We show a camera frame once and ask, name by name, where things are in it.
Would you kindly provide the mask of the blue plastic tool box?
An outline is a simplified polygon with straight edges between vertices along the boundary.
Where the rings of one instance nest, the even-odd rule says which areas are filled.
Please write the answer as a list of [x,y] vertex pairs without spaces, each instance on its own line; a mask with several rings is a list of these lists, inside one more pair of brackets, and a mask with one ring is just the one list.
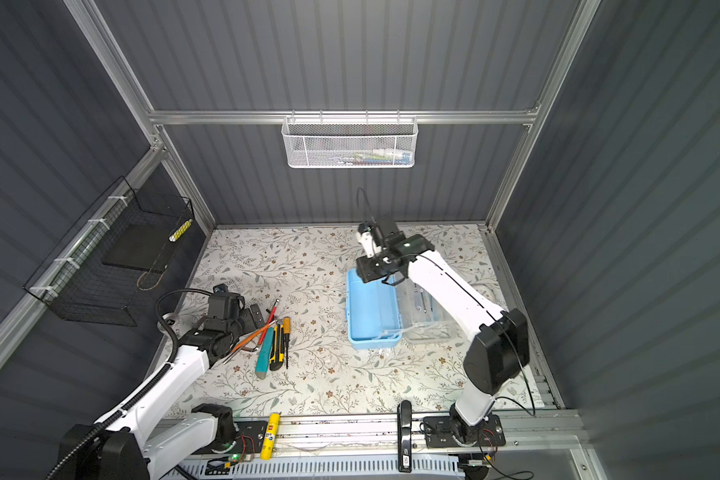
[[402,340],[411,344],[442,343],[460,335],[455,320],[432,297],[435,321],[414,322],[413,289],[405,280],[390,286],[377,280],[364,283],[351,269],[346,274],[346,320],[350,344],[357,350],[393,348]]

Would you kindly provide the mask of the clear handle screwdriver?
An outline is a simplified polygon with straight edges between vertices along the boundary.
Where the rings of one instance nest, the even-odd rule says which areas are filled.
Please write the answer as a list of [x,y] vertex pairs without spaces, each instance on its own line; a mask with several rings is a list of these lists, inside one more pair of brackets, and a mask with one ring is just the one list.
[[435,321],[431,295],[415,284],[413,289],[414,322],[428,324]]

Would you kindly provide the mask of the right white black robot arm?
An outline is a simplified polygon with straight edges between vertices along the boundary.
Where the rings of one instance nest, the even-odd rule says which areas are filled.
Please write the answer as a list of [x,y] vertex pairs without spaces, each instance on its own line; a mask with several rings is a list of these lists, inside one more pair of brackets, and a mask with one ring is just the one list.
[[419,234],[407,237],[396,231],[383,236],[366,226],[358,228],[356,239],[364,251],[356,259],[363,282],[384,282],[396,275],[413,281],[444,308],[470,342],[463,360],[467,382],[451,406],[450,423],[459,444],[476,443],[500,388],[529,363],[527,318],[483,296]]

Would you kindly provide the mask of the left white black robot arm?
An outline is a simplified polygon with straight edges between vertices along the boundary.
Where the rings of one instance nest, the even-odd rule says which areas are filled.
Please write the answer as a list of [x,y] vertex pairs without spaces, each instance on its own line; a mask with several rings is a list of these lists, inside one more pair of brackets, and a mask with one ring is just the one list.
[[163,312],[157,320],[170,341],[165,362],[132,393],[89,425],[77,424],[63,437],[50,479],[160,479],[198,450],[234,451],[239,433],[231,408],[202,403],[183,421],[161,433],[161,419],[181,395],[217,362],[263,333],[258,304],[248,304],[223,284],[206,292],[201,324],[178,335]]

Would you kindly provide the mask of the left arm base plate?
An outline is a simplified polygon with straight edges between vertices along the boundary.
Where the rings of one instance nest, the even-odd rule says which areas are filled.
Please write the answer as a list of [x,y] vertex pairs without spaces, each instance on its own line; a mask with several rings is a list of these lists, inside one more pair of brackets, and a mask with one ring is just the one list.
[[236,437],[226,443],[202,447],[193,455],[258,455],[263,446],[267,422],[264,420],[237,421]]

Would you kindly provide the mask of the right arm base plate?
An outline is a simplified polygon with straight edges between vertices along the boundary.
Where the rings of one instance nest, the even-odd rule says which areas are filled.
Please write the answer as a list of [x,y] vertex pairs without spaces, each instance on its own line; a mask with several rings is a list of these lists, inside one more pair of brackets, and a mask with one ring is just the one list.
[[476,426],[466,426],[446,416],[426,416],[420,423],[429,448],[479,447],[498,448],[506,438],[497,415],[485,416]]

